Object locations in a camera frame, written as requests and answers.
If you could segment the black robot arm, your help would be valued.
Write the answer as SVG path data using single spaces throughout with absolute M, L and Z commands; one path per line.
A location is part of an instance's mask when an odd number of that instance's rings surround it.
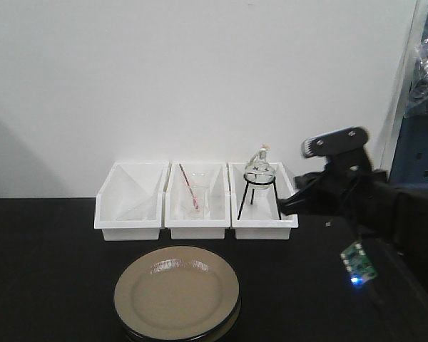
M 428 190 L 391 185 L 363 147 L 325 157 L 322 172 L 298 177 L 299 191 L 278 200 L 279 212 L 343 217 L 356 236 L 366 227 L 409 258 L 428 262 Z

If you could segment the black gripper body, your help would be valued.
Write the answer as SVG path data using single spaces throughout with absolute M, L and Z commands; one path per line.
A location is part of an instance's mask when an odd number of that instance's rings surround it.
M 315 173 L 293 196 L 277 201 L 279 212 L 373 218 L 379 204 L 377 185 L 387 183 L 387 172 L 372 168 L 362 146 L 338 150 L 326 158 L 322 172 Z

